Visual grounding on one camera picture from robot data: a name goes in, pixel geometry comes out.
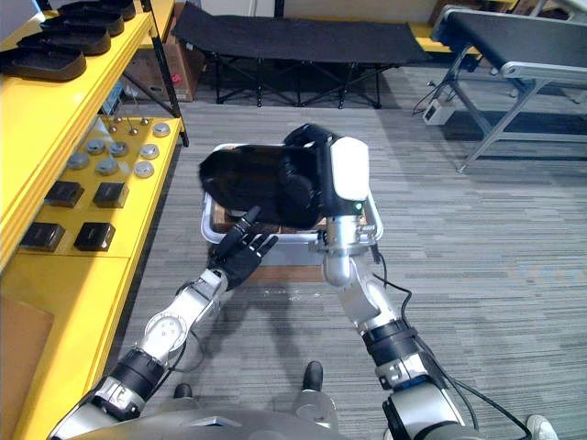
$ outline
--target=wire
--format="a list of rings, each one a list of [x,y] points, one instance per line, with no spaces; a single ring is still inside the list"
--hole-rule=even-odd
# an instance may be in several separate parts
[[[153,389],[153,391],[150,393],[149,397],[147,398],[150,399],[151,397],[153,397],[153,395],[159,391],[159,388],[161,388],[161,386],[163,385],[163,383],[165,382],[165,380],[167,380],[170,375],[173,372],[178,372],[178,373],[192,373],[194,371],[196,371],[197,369],[200,368],[200,366],[202,365],[202,363],[204,362],[205,359],[205,349],[204,349],[204,344],[202,343],[201,339],[198,337],[198,335],[195,333],[194,330],[190,330],[190,334],[195,337],[195,340],[198,341],[198,346],[200,347],[200,353],[202,353],[202,357],[200,358],[200,360],[198,360],[195,365],[192,365],[190,368],[177,368],[177,366],[179,365],[180,361],[183,358],[183,354],[185,353],[185,349],[187,347],[187,341],[183,343],[182,345],[182,351],[180,351],[180,354],[178,355],[178,357],[175,359],[175,362],[173,362],[173,365],[169,367],[169,369],[167,370],[167,372],[165,373],[165,376],[163,376],[161,378],[161,380],[159,381],[159,383],[157,384],[157,386]]]
[[[379,250],[377,251],[377,255],[379,256],[383,264],[383,277],[387,280],[387,263],[385,262],[385,258]],[[383,288],[387,289],[387,283],[383,283]]]
[[[523,437],[520,437],[519,440],[531,440],[532,439],[532,433],[530,433],[528,428],[526,428],[522,422],[520,422],[513,414],[511,414],[509,411],[507,411],[499,403],[496,403],[495,401],[491,400],[489,397],[487,397],[484,394],[482,394],[481,392],[475,390],[472,386],[467,385],[465,382],[462,382],[460,380],[455,379],[455,383],[458,386],[460,386],[461,388],[463,388],[464,390],[467,390],[471,394],[474,394],[482,401],[489,403],[493,408],[495,408],[497,411],[499,411],[505,417],[510,419],[512,422],[514,422],[514,424],[516,424],[517,427],[520,428],[522,431],[524,431],[524,433],[526,434]]]
[[[185,347],[187,346],[187,342],[184,342],[182,345],[182,351],[180,351],[179,356],[175,359],[175,362],[173,362],[173,365],[167,370],[167,373],[165,373],[165,376],[163,376],[161,378],[161,380],[159,381],[159,383],[157,384],[157,386],[153,389],[153,391],[150,392],[149,397],[146,399],[146,401],[148,399],[150,399],[151,397],[153,397],[153,395],[159,391],[159,388],[161,388],[161,385],[163,385],[163,383],[165,382],[165,380],[167,380],[170,375],[173,373],[173,370],[177,367],[177,364],[180,363],[180,360],[182,360],[183,358],[183,353],[185,353]]]
[[[196,371],[197,369],[200,368],[200,366],[202,365],[202,363],[204,362],[205,359],[205,349],[204,349],[204,344],[202,343],[202,340],[199,338],[199,336],[195,333],[194,330],[190,330],[190,335],[192,335],[195,340],[198,342],[198,348],[200,350],[200,359],[193,364],[191,367],[189,368],[170,368],[171,371],[176,371],[178,373],[193,373],[194,371]]]
[[[379,258],[382,261],[383,277],[377,275],[374,272],[373,272],[373,276],[377,280],[382,281],[383,286],[389,285],[398,291],[406,293],[404,301],[402,302],[401,314],[402,314],[402,319],[404,320],[405,324],[408,327],[411,327],[411,325],[409,324],[409,321],[407,320],[407,317],[405,314],[405,309],[407,307],[407,304],[412,299],[412,296],[413,296],[412,291],[410,291],[409,289],[406,289],[404,287],[398,286],[397,284],[393,284],[392,282],[387,280],[387,264],[385,262],[385,258],[383,257],[381,252],[378,251],[377,253],[379,254]],[[505,417],[507,417],[510,421],[512,421],[518,428],[520,428],[522,431],[524,431],[525,435],[523,437],[520,437],[519,439],[516,439],[516,440],[531,440],[532,439],[532,433],[530,433],[530,431],[528,431],[528,429],[524,426],[524,424],[522,422],[519,421],[519,419],[517,419],[513,414],[508,412],[504,407],[502,407],[501,405],[499,405],[497,402],[493,401],[489,397],[485,396],[480,391],[475,390],[472,386],[467,385],[466,383],[450,376],[447,373],[447,371],[440,365],[440,362],[438,362],[436,355],[434,354],[434,352],[432,351],[430,346],[428,346],[428,344],[426,344],[419,335],[415,336],[415,341],[417,342],[418,345],[420,345],[422,347],[422,349],[424,349],[430,355],[432,361],[437,366],[438,370],[442,373],[442,375],[445,377],[445,379],[450,384],[450,386],[454,389],[455,392],[457,392],[459,397],[463,400],[463,403],[465,404],[465,406],[467,407],[467,410],[469,411],[469,414],[471,416],[471,420],[473,423],[473,427],[476,431],[479,431],[479,422],[477,419],[477,414],[473,410],[472,405],[469,402],[469,400],[467,399],[467,397],[462,393],[462,391],[460,389],[464,389],[464,390],[470,392],[471,394],[475,395],[479,399],[483,400],[484,402],[488,403],[493,408],[495,408],[497,411],[499,411],[501,414],[503,414]]]
[[[417,104],[414,105],[414,108],[412,108],[412,116],[419,115],[420,113],[424,113],[424,111],[426,109],[425,108],[418,108],[418,106],[420,104],[422,104],[428,98],[428,96],[435,93],[436,90],[438,90],[440,87],[442,87],[444,85],[445,85],[445,82],[444,81],[441,82],[439,85],[435,86],[434,89],[432,89],[430,92],[428,92],[420,101],[418,101]]]

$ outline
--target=wall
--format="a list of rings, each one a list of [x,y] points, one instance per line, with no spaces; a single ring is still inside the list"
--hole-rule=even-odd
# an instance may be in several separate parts
[[[428,21],[437,0],[285,0],[285,17],[337,17],[375,21]]]
[[[273,17],[275,9],[274,0],[201,0],[201,3],[202,9],[214,16]]]

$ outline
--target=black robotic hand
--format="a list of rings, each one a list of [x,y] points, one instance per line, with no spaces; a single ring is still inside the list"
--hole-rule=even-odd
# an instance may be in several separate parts
[[[277,236],[261,234],[257,238],[251,227],[259,215],[255,206],[232,226],[212,252],[208,268],[224,271],[228,279],[227,290],[242,284],[260,265],[263,256],[277,243]]]

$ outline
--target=cardboard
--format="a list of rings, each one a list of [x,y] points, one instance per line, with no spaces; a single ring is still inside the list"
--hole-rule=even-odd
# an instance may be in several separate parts
[[[182,9],[183,3],[176,3],[173,7],[173,17],[169,29],[175,27],[175,19],[181,14]],[[205,65],[204,54],[197,49],[186,49],[171,33],[163,42],[163,52],[165,52],[165,58],[169,65],[178,101],[192,102],[195,99],[198,78]],[[161,100],[169,100],[153,49],[137,50],[128,64],[126,72],[149,88]],[[123,77],[120,81],[123,83],[126,94],[134,94],[137,99],[150,99],[126,78]]]
[[[0,436],[12,438],[20,410],[43,353],[53,315],[24,302],[0,297],[2,335],[0,380],[2,381],[2,428]]]

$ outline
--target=gray round part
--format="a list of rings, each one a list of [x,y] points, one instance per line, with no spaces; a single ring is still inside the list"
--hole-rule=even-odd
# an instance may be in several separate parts
[[[95,170],[103,176],[109,176],[118,171],[118,162],[112,158],[100,160],[96,164]]]
[[[140,157],[143,159],[155,159],[159,156],[159,147],[155,144],[145,144],[140,148]]]
[[[120,158],[128,153],[128,145],[126,142],[113,142],[110,144],[110,154],[115,158]]]
[[[90,163],[90,158],[85,153],[73,153],[69,159],[67,159],[67,166],[72,170],[81,170]]]
[[[85,144],[85,150],[89,154],[102,154],[106,148],[106,143],[102,139],[92,139]]]
[[[135,174],[140,179],[147,179],[155,172],[155,168],[150,162],[143,160],[135,165]]]
[[[156,138],[165,138],[171,133],[171,129],[164,122],[159,122],[153,126],[153,136]]]

